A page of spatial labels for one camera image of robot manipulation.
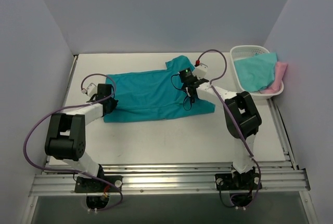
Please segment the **teal t shirt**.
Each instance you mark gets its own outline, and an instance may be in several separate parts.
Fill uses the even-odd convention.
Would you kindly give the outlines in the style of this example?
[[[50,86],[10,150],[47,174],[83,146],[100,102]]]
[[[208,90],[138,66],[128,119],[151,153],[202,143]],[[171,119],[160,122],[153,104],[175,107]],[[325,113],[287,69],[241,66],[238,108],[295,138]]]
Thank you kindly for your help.
[[[105,123],[171,120],[215,111],[215,105],[196,99],[191,105],[180,91],[178,72],[194,69],[186,56],[165,63],[164,70],[110,74],[116,83],[116,109],[104,116]]]

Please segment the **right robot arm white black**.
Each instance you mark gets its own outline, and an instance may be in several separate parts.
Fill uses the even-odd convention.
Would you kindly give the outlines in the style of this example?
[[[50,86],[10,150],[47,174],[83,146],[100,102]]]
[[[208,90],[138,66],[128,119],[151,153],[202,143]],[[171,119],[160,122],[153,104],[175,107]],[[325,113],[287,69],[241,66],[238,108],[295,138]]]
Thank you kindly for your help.
[[[196,67],[181,70],[182,87],[191,102],[204,100],[224,110],[227,130],[234,141],[234,158],[232,167],[236,171],[231,176],[231,183],[237,189],[243,189],[250,182],[247,172],[255,167],[254,141],[262,124],[257,107],[247,91],[241,93],[214,86],[204,78],[206,68]]]

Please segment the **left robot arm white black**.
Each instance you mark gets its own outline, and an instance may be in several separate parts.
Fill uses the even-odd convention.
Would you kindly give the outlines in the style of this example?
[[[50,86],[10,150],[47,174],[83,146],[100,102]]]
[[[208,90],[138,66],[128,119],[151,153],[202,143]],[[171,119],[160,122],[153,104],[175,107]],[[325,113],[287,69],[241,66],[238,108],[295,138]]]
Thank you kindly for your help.
[[[86,126],[111,113],[118,105],[111,84],[98,84],[88,106],[67,113],[54,113],[50,117],[45,141],[45,153],[68,164],[84,177],[92,192],[100,192],[105,186],[102,166],[85,151]]]

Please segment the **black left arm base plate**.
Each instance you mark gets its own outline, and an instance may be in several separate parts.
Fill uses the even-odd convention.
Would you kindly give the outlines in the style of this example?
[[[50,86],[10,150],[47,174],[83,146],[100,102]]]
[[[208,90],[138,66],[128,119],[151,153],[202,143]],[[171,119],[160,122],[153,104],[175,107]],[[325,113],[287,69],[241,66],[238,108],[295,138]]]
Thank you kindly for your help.
[[[77,177],[74,192],[75,193],[106,193],[118,192],[122,189],[123,177],[120,175],[106,176],[104,178],[108,183],[92,178]]]

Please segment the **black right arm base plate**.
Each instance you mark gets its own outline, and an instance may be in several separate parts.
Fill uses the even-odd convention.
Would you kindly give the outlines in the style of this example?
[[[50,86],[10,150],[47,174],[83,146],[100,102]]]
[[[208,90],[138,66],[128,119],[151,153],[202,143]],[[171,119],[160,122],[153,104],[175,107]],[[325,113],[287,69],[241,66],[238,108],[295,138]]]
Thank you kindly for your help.
[[[215,174],[215,185],[217,190],[256,190],[259,182],[258,173],[227,173]]]

